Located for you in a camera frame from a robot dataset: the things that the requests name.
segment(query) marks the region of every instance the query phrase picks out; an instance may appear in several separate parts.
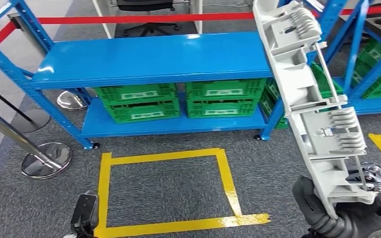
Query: white desk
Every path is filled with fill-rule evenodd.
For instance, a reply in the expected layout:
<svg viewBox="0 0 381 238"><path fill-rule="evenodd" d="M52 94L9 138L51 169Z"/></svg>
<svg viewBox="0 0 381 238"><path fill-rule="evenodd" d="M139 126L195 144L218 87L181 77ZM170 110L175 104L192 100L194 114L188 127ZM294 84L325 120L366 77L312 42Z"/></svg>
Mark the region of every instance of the white desk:
<svg viewBox="0 0 381 238"><path fill-rule="evenodd" d="M116 15L117 8L111 7L110 0L93 0L94 7L99 16L113 16ZM173 3L181 3L180 0L173 1ZM190 13L202 14L203 0L190 0ZM115 37L116 24L103 23L104 31L107 38ZM195 21L195 28L198 34L202 34L202 21Z"/></svg>

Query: metal rod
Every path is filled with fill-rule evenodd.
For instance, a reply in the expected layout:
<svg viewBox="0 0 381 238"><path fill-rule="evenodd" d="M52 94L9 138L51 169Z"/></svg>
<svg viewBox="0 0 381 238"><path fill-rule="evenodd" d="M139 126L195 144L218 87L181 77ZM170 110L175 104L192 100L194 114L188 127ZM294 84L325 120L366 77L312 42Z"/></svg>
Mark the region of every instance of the metal rod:
<svg viewBox="0 0 381 238"><path fill-rule="evenodd" d="M339 98L338 98L338 95L336 93L334 83L332 82L331 74L329 73L328 67L326 66L325 58L323 57L323 54L322 54L322 50L319 48L319 44L317 42L315 43L315 48L317 51L317 56L319 58L320 64L322 65L323 71L324 71L326 79L328 81L329 87L331 88L332 96L335 98L335 102L339 103ZM364 178L364 173L363 173L363 169L362 169L361 164L360 164L359 157L354 156L354 161L355 161L357 168L359 170L360 179L361 179L361 182L363 184L363 189L367 190L366 179Z"/></svg>
<svg viewBox="0 0 381 238"><path fill-rule="evenodd" d="M27 137L19 133L7 123L2 117L0 117L0 132L8 136L15 143L17 143L21 148L26 150L28 153L34 155L40 162L52 169L60 169L62 166L57 162L51 160L47 155L43 154L39 148L34 145Z"/></svg>
<svg viewBox="0 0 381 238"><path fill-rule="evenodd" d="M0 99L7 104L10 108L12 108L14 111L19 113L23 118L25 118L27 121L34 123L34 121L29 118L26 114L24 114L20 109L18 109L16 106L14 106L12 103L10 103L7 99L5 99L1 94L0 94Z"/></svg>
<svg viewBox="0 0 381 238"><path fill-rule="evenodd" d="M322 65L323 72L325 73L326 79L331 89L332 96L335 98L335 102L339 103L338 94L336 93L334 83L332 82L331 74L329 73L328 67L326 66L325 58L323 57L323 54L322 54L322 50L320 49L319 44L317 42L315 43L315 48L317 51L317 56L319 58L320 64Z"/></svg>

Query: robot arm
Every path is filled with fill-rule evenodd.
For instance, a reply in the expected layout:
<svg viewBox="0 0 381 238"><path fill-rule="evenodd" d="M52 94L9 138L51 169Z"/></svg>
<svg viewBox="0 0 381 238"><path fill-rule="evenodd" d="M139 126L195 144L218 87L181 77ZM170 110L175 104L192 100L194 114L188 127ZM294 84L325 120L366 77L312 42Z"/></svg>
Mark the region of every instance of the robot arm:
<svg viewBox="0 0 381 238"><path fill-rule="evenodd" d="M381 168L375 163L363 163L366 179L374 183L371 189L378 193L372 205L338 203L338 219L330 217L321 200L315 195L315 186L307 177L300 177L293 186L293 195L311 226L304 238L374 238L381 237ZM349 170L348 181L358 181L358 170Z"/></svg>
<svg viewBox="0 0 381 238"><path fill-rule="evenodd" d="M71 219L73 235L67 235L65 238L93 238L98 222L97 195L81 194Z"/></svg>

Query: chrome stanchion base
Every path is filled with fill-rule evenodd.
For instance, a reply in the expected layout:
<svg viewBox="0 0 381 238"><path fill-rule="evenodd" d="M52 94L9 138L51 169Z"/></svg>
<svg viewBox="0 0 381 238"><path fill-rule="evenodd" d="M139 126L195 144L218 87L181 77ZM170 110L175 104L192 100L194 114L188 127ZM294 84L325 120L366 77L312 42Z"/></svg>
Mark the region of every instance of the chrome stanchion base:
<svg viewBox="0 0 381 238"><path fill-rule="evenodd" d="M81 99L75 94L63 91L56 101L56 103L63 109L69 111L80 111L87 108L87 104L85 104Z"/></svg>
<svg viewBox="0 0 381 238"><path fill-rule="evenodd" d="M31 118L33 122L27 121L20 114L16 114L11 122L11 125L21 133L36 131L44 127L50 121L49 114L47 114L44 110L34 109L26 111L24 114Z"/></svg>
<svg viewBox="0 0 381 238"><path fill-rule="evenodd" d="M53 169L40 162L33 154L27 154L22 161L21 171L33 179L48 179L64 171L71 162L71 149L61 143L46 143L39 146L40 151L60 164L60 169Z"/></svg>

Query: gray carpet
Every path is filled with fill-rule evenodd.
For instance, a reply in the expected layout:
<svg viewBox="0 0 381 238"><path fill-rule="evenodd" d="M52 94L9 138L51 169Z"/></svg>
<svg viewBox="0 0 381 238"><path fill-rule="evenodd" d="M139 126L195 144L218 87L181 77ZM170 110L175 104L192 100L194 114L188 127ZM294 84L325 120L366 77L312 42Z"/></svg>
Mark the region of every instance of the gray carpet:
<svg viewBox="0 0 381 238"><path fill-rule="evenodd" d="M96 15L90 10L90 3L79 2L74 1L70 15ZM217 32L241 29L233 23L211 22L213 31ZM246 27L244 30L251 28L250 24ZM98 25L72 25L61 27L56 40L103 37ZM45 93L55 101L59 91ZM23 110L35 107L29 98L21 104ZM65 113L76 125L81 125L84 112ZM381 115L362 116L360 121L365 135L381 133ZM291 186L298 176L307 175L305 165L288 129L274 131L268 142L254 140L257 133L246 130L97 138L95 141L102 147L85 151L51 120L43 129L27 134L28 137L37 144L56 141L69 145L73 162L56 178L28 179L20 172L25 152L7 139L3 142L0 147L0 238L61 238L69 232L78 195L88 190L97 192L103 152L110 151L114 157L121 157L213 147L226 150L243 214L268 213L271 222L145 237L299 238L307 225L292 198ZM367 142L368 155L362 159L381 163L381 152L369 139ZM112 169L109 226L230 215L232 211L222 191L213 157L119 165Z"/></svg>

